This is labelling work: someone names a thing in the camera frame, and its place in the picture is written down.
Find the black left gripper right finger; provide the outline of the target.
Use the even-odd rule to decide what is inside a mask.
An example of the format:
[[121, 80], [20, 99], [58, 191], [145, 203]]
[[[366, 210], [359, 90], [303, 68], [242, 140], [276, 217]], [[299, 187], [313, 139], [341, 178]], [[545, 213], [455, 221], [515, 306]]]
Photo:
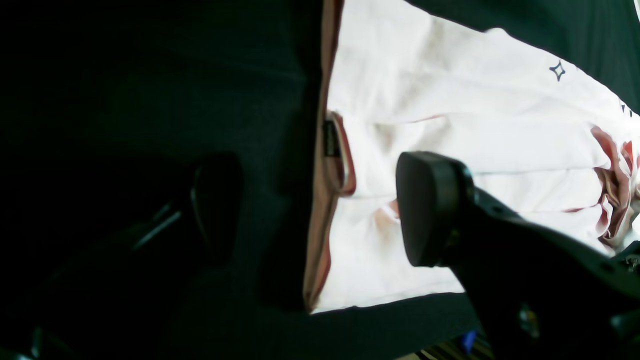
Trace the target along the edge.
[[404, 250], [414, 267], [448, 267], [461, 216], [474, 196], [467, 166], [434, 152], [403, 152], [396, 167]]

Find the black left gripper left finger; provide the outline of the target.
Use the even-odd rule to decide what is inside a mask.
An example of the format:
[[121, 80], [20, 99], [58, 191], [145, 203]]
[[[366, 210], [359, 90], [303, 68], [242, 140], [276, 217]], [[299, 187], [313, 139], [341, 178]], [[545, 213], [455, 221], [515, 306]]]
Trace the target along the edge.
[[211, 153], [193, 169], [190, 207], [212, 265], [226, 265], [233, 255], [243, 183], [242, 164], [232, 152]]

